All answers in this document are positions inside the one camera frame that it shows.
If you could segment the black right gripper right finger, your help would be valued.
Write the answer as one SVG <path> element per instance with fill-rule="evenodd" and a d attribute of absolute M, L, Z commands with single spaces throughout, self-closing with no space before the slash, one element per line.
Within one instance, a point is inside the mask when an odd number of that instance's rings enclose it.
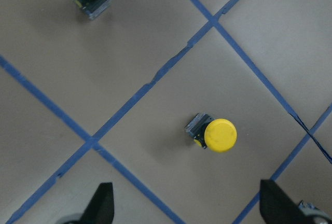
<path fill-rule="evenodd" d="M 269 179 L 260 181 L 259 211 L 265 223 L 309 223 L 297 205 Z"/>

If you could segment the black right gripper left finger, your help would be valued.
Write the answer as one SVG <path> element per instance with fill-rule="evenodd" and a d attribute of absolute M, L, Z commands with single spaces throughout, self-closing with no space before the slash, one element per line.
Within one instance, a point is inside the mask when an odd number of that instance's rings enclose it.
<path fill-rule="evenodd" d="M 113 183 L 101 183 L 84 210 L 80 223 L 113 223 L 115 215 Z"/>

